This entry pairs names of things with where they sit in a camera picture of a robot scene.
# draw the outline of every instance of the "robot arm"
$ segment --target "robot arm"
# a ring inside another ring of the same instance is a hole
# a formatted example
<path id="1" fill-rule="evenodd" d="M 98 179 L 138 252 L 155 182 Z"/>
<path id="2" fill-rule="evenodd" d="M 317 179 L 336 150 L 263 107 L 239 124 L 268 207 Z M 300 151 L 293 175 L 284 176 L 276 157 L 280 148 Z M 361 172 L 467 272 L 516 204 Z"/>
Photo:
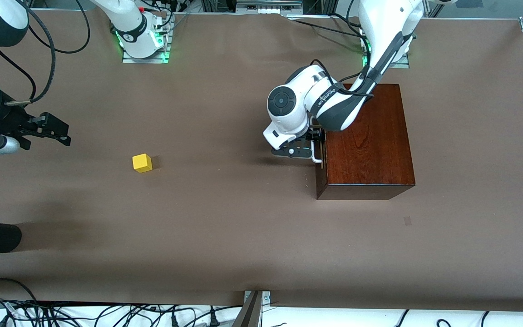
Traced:
<path id="1" fill-rule="evenodd" d="M 161 17 L 141 12 L 133 0 L 90 0 L 99 6 L 114 25 L 120 44 L 134 58 L 147 58 L 163 47 L 159 35 Z"/>
<path id="2" fill-rule="evenodd" d="M 409 50 L 413 31 L 423 17 L 422 1 L 360 0 L 359 19 L 371 45 L 371 58 L 350 91 L 370 94 L 389 65 Z M 369 96 L 342 89 L 318 65 L 299 68 L 268 96 L 272 123 L 264 137 L 276 150 L 303 137 L 310 126 L 308 112 L 327 131 L 346 129 Z"/>

